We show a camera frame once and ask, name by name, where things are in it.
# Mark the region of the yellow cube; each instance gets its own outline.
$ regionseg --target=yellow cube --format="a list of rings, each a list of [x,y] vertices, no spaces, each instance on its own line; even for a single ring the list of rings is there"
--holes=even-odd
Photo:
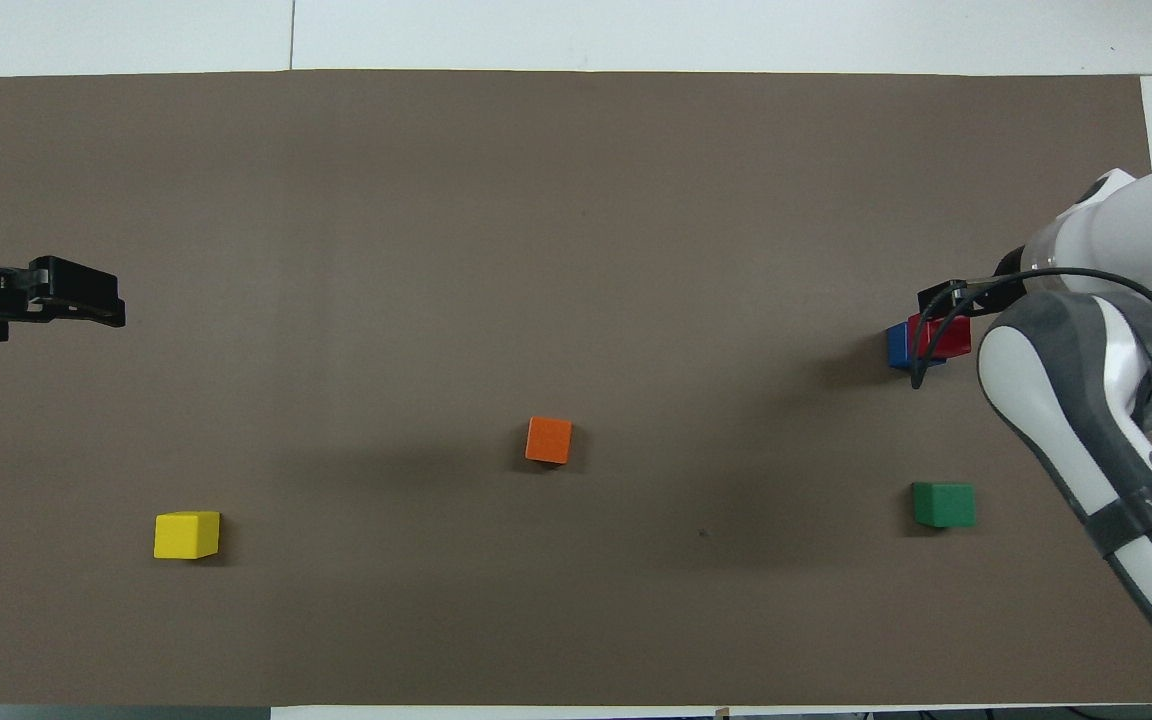
[[[197,560],[220,550],[220,511],[168,511],[154,518],[154,558]]]

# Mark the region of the table surface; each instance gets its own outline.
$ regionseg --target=table surface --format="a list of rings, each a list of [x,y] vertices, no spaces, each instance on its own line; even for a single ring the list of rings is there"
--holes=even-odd
[[[1152,702],[973,364],[882,363],[1107,158],[1135,78],[1,78],[0,259],[132,310],[0,346],[0,702]]]

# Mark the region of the blue cube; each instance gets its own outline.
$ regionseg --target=blue cube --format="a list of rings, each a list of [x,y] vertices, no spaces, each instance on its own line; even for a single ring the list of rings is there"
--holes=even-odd
[[[896,370],[908,370],[911,364],[909,356],[909,323],[896,323],[887,328],[887,366]],[[945,359],[929,361],[929,365],[942,365]]]

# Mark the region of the cube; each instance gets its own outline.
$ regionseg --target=cube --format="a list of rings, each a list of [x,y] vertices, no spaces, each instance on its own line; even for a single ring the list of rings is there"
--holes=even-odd
[[[154,518],[154,558],[197,560],[220,551],[220,511],[168,511]]]
[[[927,346],[932,343],[932,334],[937,333],[937,328],[941,327],[941,323],[945,323],[945,320],[934,319],[923,324],[923,338],[918,338],[918,344],[916,346],[918,347],[919,355],[927,351]],[[918,316],[910,314],[909,319],[905,320],[905,325],[909,325],[909,338],[914,338],[914,333],[918,331]],[[935,353],[932,357],[935,357],[938,361],[947,361],[950,357],[967,355],[971,351],[972,318],[960,314],[950,320],[950,327],[941,336],[941,342],[935,343]]]
[[[909,325],[896,323],[887,328],[887,366],[896,370],[908,370],[914,364],[909,354]],[[945,359],[933,359],[929,365],[942,365]]]
[[[562,465],[567,462],[571,442],[571,420],[532,418],[526,424],[526,449],[522,455],[526,460],[539,460]]]
[[[964,483],[915,483],[914,520],[932,528],[975,525],[975,492]]]

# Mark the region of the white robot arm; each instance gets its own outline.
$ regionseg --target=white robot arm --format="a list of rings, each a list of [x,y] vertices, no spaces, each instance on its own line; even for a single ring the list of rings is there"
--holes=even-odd
[[[1107,173],[1010,260],[1018,272],[1100,270],[1152,291],[1152,174]],[[1152,623],[1151,301],[1052,274],[1005,302],[980,342],[980,387]]]

